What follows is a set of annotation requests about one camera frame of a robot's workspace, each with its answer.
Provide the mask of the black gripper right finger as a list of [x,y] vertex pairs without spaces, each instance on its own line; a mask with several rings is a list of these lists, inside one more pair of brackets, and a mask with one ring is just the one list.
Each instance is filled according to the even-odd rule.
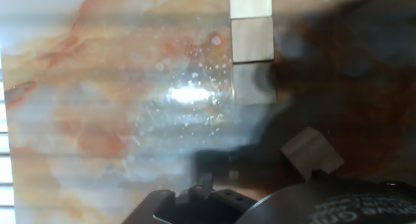
[[311,180],[331,180],[332,176],[321,169],[313,170]]

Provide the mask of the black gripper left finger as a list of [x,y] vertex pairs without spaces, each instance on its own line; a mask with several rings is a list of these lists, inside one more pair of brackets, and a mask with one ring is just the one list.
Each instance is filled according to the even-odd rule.
[[256,200],[234,190],[214,190],[213,176],[176,195],[156,190],[128,215],[122,224],[234,224]]

